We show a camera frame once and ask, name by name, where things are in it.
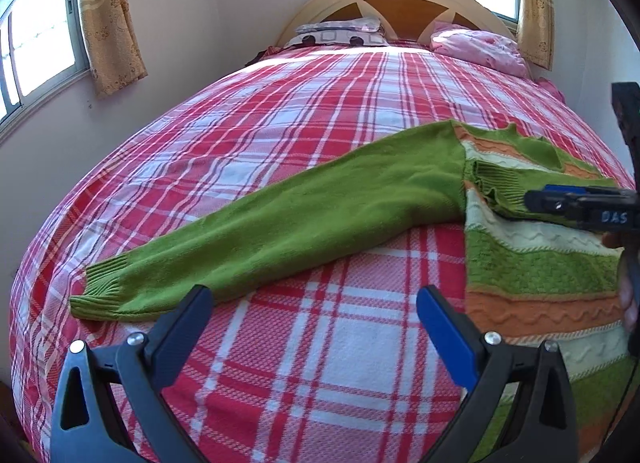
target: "pink pillow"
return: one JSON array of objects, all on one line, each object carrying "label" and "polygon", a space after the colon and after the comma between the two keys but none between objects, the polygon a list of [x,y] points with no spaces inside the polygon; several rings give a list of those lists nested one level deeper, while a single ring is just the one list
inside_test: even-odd
[{"label": "pink pillow", "polygon": [[530,78],[527,63],[520,55],[518,45],[509,37],[484,30],[469,30],[457,24],[450,24],[446,29],[438,28],[431,34],[431,51],[486,66],[507,75]]}]

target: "ribbed cuff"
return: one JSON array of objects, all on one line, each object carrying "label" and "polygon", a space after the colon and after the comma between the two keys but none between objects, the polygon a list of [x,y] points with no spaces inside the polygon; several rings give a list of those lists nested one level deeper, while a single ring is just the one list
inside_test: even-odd
[{"label": "ribbed cuff", "polygon": [[523,172],[488,162],[473,162],[472,181],[480,192],[508,214],[527,214],[524,206]]},{"label": "ribbed cuff", "polygon": [[69,299],[71,315],[88,320],[118,320],[125,300],[120,292],[120,273],[128,263],[127,252],[89,266],[84,293]]}]

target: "green sweater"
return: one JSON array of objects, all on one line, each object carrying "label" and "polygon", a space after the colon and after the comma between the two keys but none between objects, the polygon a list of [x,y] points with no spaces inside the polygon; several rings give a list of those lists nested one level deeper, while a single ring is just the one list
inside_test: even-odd
[{"label": "green sweater", "polygon": [[518,172],[466,160],[453,120],[388,136],[332,162],[267,186],[148,244],[86,270],[77,318],[140,321],[173,309],[193,284],[216,301],[376,246],[418,225],[462,221],[463,177],[477,180],[490,205],[530,218],[522,197],[545,183],[583,185],[565,162],[591,169],[514,126],[475,133],[513,144],[553,173]]},{"label": "green sweater", "polygon": [[[479,329],[500,331],[513,343],[558,340],[584,452],[591,439],[597,443],[594,433],[604,429],[628,371],[614,290],[618,253],[594,234],[528,212],[524,193],[548,183],[615,185],[513,125],[485,131],[448,120],[413,128],[89,266],[71,312],[153,319],[194,284],[210,287],[218,302],[237,299],[411,227],[465,220],[466,312]],[[479,455],[512,401],[506,392]]]}]

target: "screw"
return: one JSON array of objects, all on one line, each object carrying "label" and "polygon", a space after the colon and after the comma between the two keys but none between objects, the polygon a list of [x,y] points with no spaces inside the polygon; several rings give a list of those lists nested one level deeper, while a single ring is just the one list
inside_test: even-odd
[{"label": "screw", "polygon": [[545,340],[545,349],[549,351],[549,353],[556,353],[559,350],[558,342],[555,340]]},{"label": "screw", "polygon": [[145,334],[142,331],[136,331],[127,337],[127,344],[130,346],[138,346],[145,341]]},{"label": "screw", "polygon": [[492,346],[497,346],[502,342],[502,336],[497,331],[488,331],[484,334],[484,341]]},{"label": "screw", "polygon": [[71,345],[69,346],[69,351],[71,351],[72,353],[79,353],[83,349],[84,349],[84,342],[81,340],[74,340],[73,342],[71,342]]}]

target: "red plaid bedsheet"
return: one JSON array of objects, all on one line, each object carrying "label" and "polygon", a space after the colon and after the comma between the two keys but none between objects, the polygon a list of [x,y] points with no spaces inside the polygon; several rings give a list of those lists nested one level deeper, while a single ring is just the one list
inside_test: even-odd
[{"label": "red plaid bedsheet", "polygon": [[[631,186],[587,125],[533,82],[422,49],[287,50],[231,74],[95,167],[25,254],[11,298],[12,383],[42,460],[70,342],[117,343],[150,326],[71,317],[87,265],[382,136],[450,118],[515,122]],[[436,284],[462,309],[464,267],[460,224],[415,228],[220,305],[164,397],[212,461],[415,462],[460,397],[420,328],[415,293]]]}]

